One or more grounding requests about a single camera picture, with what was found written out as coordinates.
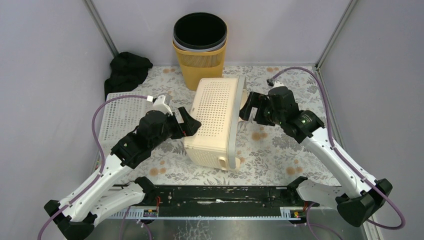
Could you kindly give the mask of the cream large plastic basket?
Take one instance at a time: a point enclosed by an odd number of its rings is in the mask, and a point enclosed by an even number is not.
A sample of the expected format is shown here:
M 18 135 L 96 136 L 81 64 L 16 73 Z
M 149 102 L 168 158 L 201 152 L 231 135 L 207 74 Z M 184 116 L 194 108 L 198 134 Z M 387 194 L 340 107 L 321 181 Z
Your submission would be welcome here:
M 247 95 L 243 76 L 200 80 L 189 113 L 201 122 L 201 127 L 194 136 L 183 140 L 194 164 L 224 171 L 240 169 L 236 143 L 239 113 Z

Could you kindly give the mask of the grey bin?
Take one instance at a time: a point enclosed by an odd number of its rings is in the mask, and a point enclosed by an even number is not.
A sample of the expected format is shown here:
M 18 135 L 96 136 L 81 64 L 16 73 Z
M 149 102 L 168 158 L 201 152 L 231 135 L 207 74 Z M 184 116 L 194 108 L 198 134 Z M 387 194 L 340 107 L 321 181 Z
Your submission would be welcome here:
M 221 49 L 226 44 L 227 37 L 221 43 L 219 43 L 218 45 L 210 47 L 210 48 L 205 48 L 205 49 L 194 49 L 194 48 L 185 47 L 185 46 L 181 45 L 180 43 L 178 43 L 175 37 L 172 38 L 172 42 L 180 50 L 188 51 L 188 52 L 195 52 L 195 53 L 202 53 L 202 52 L 213 52 L 213 51 L 217 51 L 217 50 Z

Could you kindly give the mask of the black bin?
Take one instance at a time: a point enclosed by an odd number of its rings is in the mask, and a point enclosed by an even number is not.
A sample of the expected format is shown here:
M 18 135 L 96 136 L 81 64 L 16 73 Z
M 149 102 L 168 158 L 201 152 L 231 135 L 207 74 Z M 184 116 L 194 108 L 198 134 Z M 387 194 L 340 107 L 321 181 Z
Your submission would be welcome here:
M 217 46 L 227 36 L 228 27 L 224 20 L 207 12 L 186 14 L 173 27 L 173 37 L 179 44 L 197 50 Z

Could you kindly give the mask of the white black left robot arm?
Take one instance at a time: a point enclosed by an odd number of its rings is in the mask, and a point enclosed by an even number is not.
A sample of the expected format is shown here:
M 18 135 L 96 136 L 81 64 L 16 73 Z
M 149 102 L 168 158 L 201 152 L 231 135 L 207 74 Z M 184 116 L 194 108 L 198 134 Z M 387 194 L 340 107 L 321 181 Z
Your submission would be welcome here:
M 62 200 L 50 200 L 44 205 L 60 232 L 67 240 L 84 240 L 104 219 L 118 211 L 155 200 L 156 186 L 145 176 L 137 177 L 120 191 L 105 197 L 105 193 L 122 177 L 147 160 L 152 151 L 168 139 L 181 139 L 196 134 L 201 122 L 179 109 L 183 119 L 175 114 L 150 110 L 136 128 L 121 138 L 111 149 L 100 168 L 91 174 L 76 190 Z

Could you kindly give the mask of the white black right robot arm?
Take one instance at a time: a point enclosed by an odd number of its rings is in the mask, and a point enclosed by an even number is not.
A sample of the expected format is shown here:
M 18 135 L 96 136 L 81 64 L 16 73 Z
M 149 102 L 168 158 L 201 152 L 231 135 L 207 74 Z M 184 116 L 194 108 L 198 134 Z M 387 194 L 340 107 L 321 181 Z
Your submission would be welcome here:
M 274 87 L 267 94 L 250 92 L 240 118 L 248 120 L 253 108 L 257 124 L 281 127 L 287 136 L 313 153 L 340 184 L 336 187 L 298 177 L 288 185 L 286 198 L 291 205 L 306 201 L 330 207 L 354 227 L 360 227 L 384 205 L 384 197 L 391 193 L 393 185 L 386 178 L 376 179 L 349 155 L 340 157 L 344 150 L 328 136 L 324 122 L 312 111 L 300 110 L 287 87 Z

